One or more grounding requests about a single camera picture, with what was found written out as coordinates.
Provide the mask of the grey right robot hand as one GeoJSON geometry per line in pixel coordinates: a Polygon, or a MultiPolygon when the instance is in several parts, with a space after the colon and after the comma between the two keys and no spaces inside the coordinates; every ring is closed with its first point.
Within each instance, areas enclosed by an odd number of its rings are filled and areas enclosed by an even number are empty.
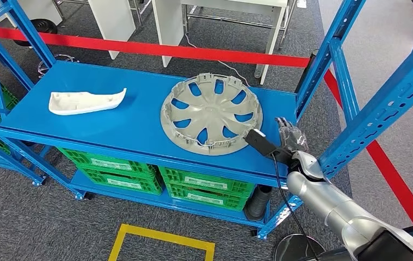
{"type": "Polygon", "coordinates": [[[276,117],[281,146],[291,152],[309,150],[306,135],[284,117],[276,117]]]}

